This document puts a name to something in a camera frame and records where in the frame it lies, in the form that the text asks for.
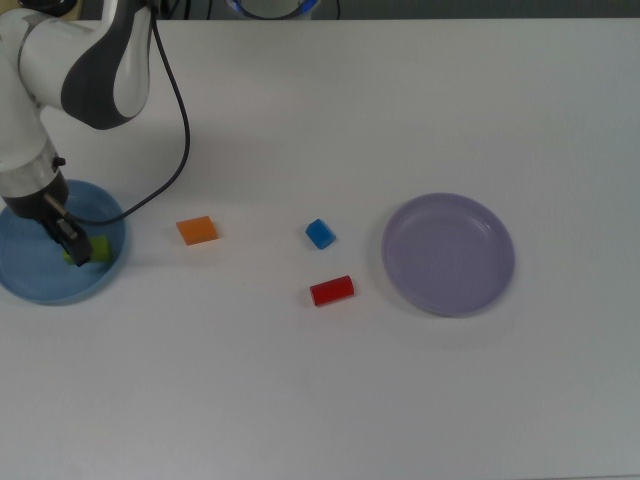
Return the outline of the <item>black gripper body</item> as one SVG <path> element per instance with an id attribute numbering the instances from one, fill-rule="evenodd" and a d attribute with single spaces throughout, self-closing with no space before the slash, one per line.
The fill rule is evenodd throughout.
<path id="1" fill-rule="evenodd" d="M 12 213 L 20 218 L 37 221 L 49 217 L 57 218 L 59 213 L 45 199 L 46 195 L 65 208 L 69 188 L 62 174 L 57 174 L 47 186 L 38 189 L 35 193 L 21 196 L 4 195 L 3 200 Z"/>

